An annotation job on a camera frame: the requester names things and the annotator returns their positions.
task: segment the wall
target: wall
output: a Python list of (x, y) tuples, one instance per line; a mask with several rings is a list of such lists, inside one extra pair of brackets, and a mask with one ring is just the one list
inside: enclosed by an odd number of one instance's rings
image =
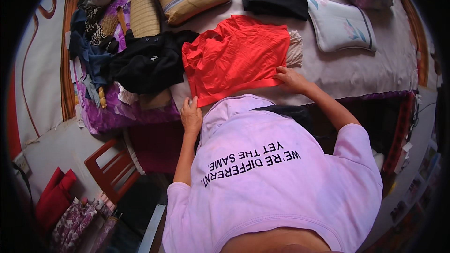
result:
[[(87, 197), (89, 200), (98, 198), (102, 190), (84, 165), (84, 161), (99, 149), (114, 135), (95, 138), (86, 128), (78, 127), (75, 119), (66, 121), (42, 135), (36, 142), (29, 144), (23, 153), (30, 167), (28, 179), (31, 186), (31, 194), (34, 204), (37, 203), (42, 191), (53, 175), (57, 167), (63, 172), (69, 169), (75, 173), (77, 181), (70, 193), (81, 199)], [(98, 164), (103, 166), (115, 154), (118, 148), (107, 150), (99, 159)], [(26, 194), (28, 201), (28, 190), (20, 176), (16, 176), (22, 193)]]

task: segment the white floral pillow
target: white floral pillow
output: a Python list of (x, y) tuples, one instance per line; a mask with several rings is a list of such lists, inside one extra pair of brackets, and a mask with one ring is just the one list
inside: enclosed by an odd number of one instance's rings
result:
[(308, 9), (321, 51), (377, 50), (372, 24), (359, 7), (329, 0), (308, 0)]

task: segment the red t-shirt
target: red t-shirt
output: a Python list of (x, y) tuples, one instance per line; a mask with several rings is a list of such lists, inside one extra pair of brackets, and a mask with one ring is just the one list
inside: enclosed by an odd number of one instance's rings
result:
[(192, 96), (199, 97), (201, 107), (240, 90), (279, 85), (273, 76), (277, 66), (286, 66), (288, 47), (286, 25), (232, 15), (183, 45)]

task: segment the red chair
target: red chair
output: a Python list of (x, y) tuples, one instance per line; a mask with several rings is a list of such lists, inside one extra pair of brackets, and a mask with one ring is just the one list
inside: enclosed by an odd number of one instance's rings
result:
[(105, 166), (100, 168), (97, 164), (97, 159), (105, 151), (113, 147), (119, 141), (117, 139), (109, 140), (103, 146), (101, 146), (96, 152), (85, 160), (85, 165), (94, 180), (102, 191), (108, 196), (112, 203), (117, 204), (123, 194), (137, 181), (140, 173), (135, 170), (125, 181), (119, 191), (115, 191), (114, 187), (123, 178), (128, 171), (130, 171), (135, 165), (128, 153), (127, 148), (121, 150), (115, 155)]

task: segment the hand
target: hand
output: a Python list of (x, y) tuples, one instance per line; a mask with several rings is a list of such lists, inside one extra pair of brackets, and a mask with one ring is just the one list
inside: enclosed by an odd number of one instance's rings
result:
[(284, 84), (281, 84), (280, 87), (290, 93), (306, 95), (308, 89), (314, 85), (314, 83), (307, 81), (304, 76), (294, 69), (279, 66), (277, 67), (277, 72), (274, 78), (283, 81)]
[(195, 96), (194, 99), (192, 99), (191, 106), (189, 106), (189, 97), (186, 97), (183, 107), (180, 110), (184, 133), (192, 134), (195, 137), (199, 134), (203, 122), (202, 110), (197, 108), (197, 100), (198, 97)]

